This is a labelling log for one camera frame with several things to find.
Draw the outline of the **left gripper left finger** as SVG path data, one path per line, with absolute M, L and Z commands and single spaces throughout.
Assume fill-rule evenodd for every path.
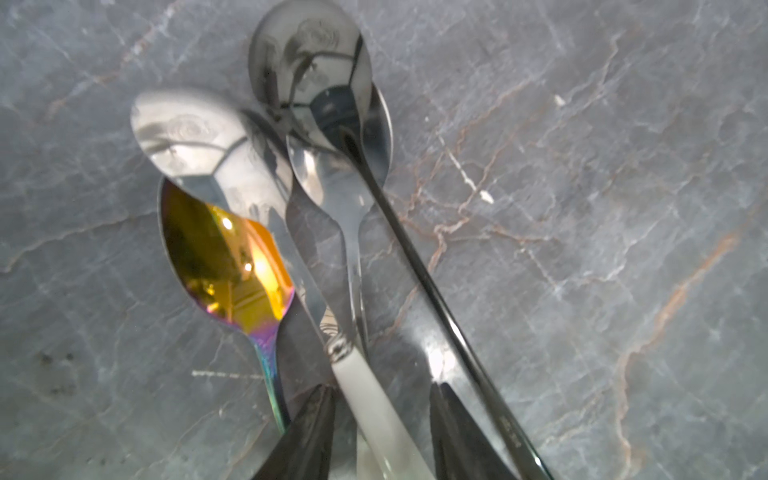
M 325 480 L 332 456 L 336 390 L 317 385 L 253 480 Z

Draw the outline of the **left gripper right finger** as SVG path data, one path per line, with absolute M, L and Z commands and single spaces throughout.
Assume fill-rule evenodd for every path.
M 430 427 L 437 479 L 517 478 L 447 383 L 431 385 Z

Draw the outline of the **iridescent gold spoon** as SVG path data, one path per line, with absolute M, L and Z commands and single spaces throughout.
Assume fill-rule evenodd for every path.
M 278 333 L 295 288 L 265 228 L 202 202 L 168 179 L 159 213 L 180 284 L 211 318 L 253 344 L 278 430 L 290 424 L 278 367 Z

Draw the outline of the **wooden handle spoon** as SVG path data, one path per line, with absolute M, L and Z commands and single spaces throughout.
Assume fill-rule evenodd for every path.
M 386 180 L 392 159 L 391 118 L 385 100 L 374 88 L 368 114 L 363 120 L 363 147 L 374 161 L 378 183 Z M 360 227 L 374 205 L 368 186 L 351 161 L 331 152 L 307 148 L 288 138 L 292 169 L 307 196 L 341 229 L 346 255 L 350 311 L 358 348 L 367 354 L 368 328 L 363 303 Z

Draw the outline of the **black long spoon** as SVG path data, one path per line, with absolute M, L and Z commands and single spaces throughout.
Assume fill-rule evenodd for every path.
M 358 170 L 431 301 L 456 352 L 524 479 L 551 473 L 516 420 L 419 257 L 373 175 L 363 120 L 374 89 L 372 63 L 356 22 L 331 1 L 282 1 L 261 20 L 249 50 L 249 77 L 259 101 L 288 138 L 337 154 Z

